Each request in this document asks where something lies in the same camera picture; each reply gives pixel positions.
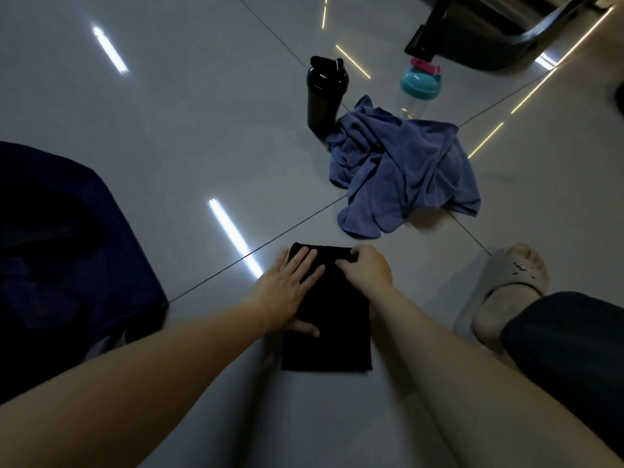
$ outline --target bottle with teal lid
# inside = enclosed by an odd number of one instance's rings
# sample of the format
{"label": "bottle with teal lid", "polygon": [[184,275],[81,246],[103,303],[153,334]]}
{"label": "bottle with teal lid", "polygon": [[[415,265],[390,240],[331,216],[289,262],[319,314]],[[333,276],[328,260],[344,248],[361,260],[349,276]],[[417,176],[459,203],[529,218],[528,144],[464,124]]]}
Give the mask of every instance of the bottle with teal lid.
{"label": "bottle with teal lid", "polygon": [[412,57],[411,66],[401,78],[397,116],[407,120],[422,118],[429,104],[442,89],[442,68]]}

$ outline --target person's right arm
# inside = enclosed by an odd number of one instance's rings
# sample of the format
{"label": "person's right arm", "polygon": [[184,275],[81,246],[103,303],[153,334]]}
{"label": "person's right arm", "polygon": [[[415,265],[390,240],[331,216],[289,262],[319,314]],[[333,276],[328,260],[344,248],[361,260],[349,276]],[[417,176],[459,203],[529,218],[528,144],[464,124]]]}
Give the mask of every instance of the person's right arm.
{"label": "person's right arm", "polygon": [[393,287],[384,256],[359,245],[337,261],[383,318],[462,468],[624,467],[598,437],[503,363],[435,322]]}

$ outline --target black bottle lid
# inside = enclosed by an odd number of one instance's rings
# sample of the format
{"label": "black bottle lid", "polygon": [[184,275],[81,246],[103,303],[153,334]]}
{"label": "black bottle lid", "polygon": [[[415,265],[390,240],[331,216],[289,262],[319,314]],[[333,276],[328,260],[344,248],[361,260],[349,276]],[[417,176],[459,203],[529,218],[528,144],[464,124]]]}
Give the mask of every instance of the black bottle lid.
{"label": "black bottle lid", "polygon": [[322,98],[342,98],[349,86],[349,75],[344,64],[341,58],[311,57],[312,67],[308,70],[306,81],[308,89]]}

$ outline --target folded black garment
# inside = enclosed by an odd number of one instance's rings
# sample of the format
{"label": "folded black garment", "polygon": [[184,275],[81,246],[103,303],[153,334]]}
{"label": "folded black garment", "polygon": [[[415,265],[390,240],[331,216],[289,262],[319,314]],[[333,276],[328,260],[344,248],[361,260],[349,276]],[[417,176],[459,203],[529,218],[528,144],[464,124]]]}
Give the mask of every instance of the folded black garment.
{"label": "folded black garment", "polygon": [[288,260],[303,246],[318,251],[304,279],[320,265],[325,265],[325,273],[304,297],[296,316],[315,325],[321,335],[315,338],[286,332],[281,368],[288,371],[372,370],[368,300],[334,264],[337,259],[354,263],[358,258],[351,254],[350,248],[295,243]]}

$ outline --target bottle lid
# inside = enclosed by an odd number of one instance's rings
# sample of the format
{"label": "bottle lid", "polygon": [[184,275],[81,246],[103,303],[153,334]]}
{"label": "bottle lid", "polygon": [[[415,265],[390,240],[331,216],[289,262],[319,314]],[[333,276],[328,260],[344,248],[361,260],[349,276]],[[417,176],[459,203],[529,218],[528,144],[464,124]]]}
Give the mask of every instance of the bottle lid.
{"label": "bottle lid", "polygon": [[442,89],[442,68],[429,63],[412,62],[412,67],[401,78],[401,89],[410,97],[433,100]]}
{"label": "bottle lid", "polygon": [[315,55],[310,64],[306,81],[310,90],[323,98],[341,97],[346,93],[349,75],[341,58],[334,60]]}

